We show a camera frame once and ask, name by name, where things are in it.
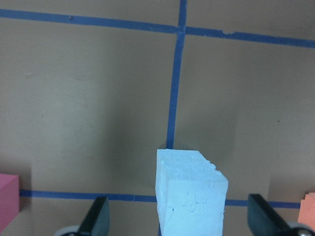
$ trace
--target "blue foam block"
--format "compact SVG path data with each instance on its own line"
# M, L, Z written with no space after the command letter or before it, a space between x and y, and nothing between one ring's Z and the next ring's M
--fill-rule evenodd
M221 236L228 181L198 151L157 150L162 236Z

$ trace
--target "pink block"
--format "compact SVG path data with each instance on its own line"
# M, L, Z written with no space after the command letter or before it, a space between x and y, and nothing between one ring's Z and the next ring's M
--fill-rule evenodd
M0 233L19 213L19 177L0 174Z
M301 201L299 218L297 221L301 224L310 226L315 231L315 193L305 195L305 199Z

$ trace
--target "block's front face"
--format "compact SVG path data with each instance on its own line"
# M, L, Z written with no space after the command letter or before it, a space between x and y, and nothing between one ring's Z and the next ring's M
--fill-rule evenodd
M228 181L199 152L176 152L159 150L157 155L157 210L162 235L222 235Z
M19 213L18 176L0 174L0 232Z

